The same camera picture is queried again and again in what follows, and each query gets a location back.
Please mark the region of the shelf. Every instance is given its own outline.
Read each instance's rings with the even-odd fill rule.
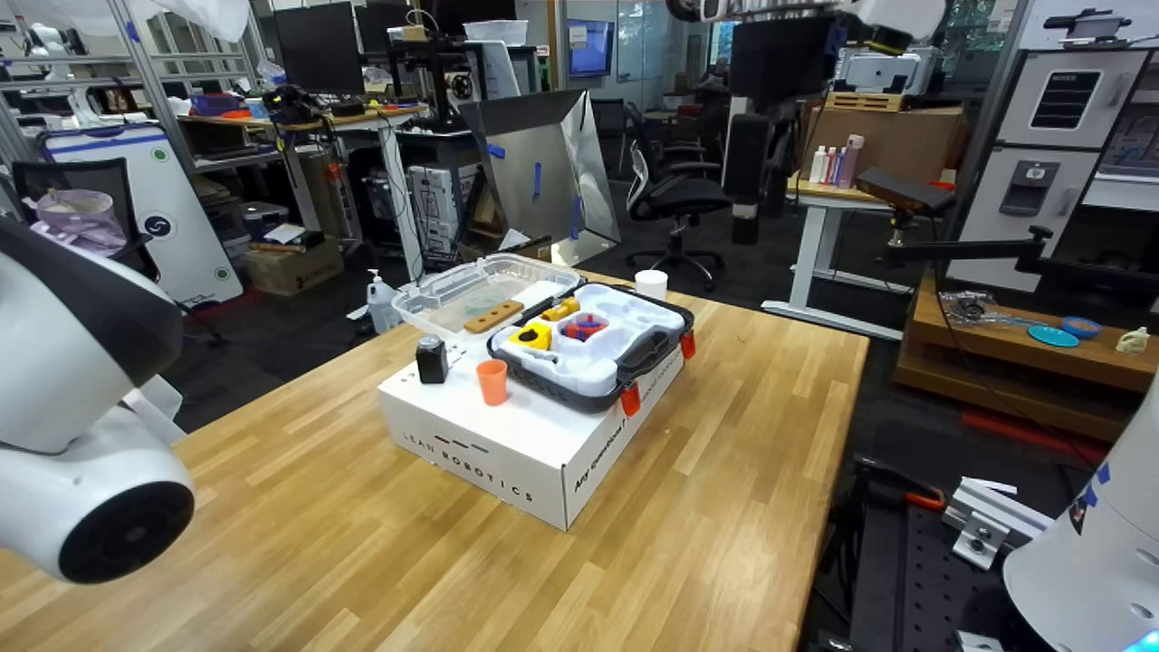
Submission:
[[[1141,172],[1095,172],[1083,206],[1108,206],[1108,208],[1146,208],[1159,206],[1159,178]]]

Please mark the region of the blue object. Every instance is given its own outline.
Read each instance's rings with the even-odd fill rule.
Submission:
[[[1047,345],[1047,347],[1079,347],[1079,335],[1065,332],[1065,328],[1055,328],[1047,322],[1038,324],[1030,324],[1024,328],[1033,339]]]
[[[1079,316],[1065,316],[1056,324],[1061,324],[1065,332],[1079,335],[1079,339],[1095,339],[1099,328],[1101,328],[1101,322],[1079,318]]]

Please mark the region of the white cup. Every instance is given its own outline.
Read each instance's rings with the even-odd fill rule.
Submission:
[[[666,297],[666,272],[640,269],[636,272],[636,292],[662,299]]]

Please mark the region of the red object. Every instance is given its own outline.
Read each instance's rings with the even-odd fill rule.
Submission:
[[[1049,451],[1065,451],[1087,464],[1099,464],[1108,456],[1108,448],[1095,446],[1095,440],[1075,440],[1073,435],[1056,435],[1056,431],[1043,431],[1033,422],[1017,422],[1017,419],[1002,419],[992,411],[977,411],[977,410],[963,410],[963,427],[971,431],[984,431],[984,435],[1001,435],[1001,438],[1015,438],[1036,448],[1049,448]]]
[[[627,415],[640,411],[640,388],[627,382],[627,390],[618,393],[618,406]]]
[[[680,335],[680,355],[683,355],[683,358],[697,358],[697,328],[688,328],[688,332]]]

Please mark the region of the lab equipment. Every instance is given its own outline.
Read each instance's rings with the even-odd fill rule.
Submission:
[[[508,236],[573,241],[575,257],[618,241],[587,89],[477,101],[460,112],[500,195]]]
[[[120,579],[191,520],[156,373],[182,312],[144,275],[0,221],[0,547],[69,583]]]

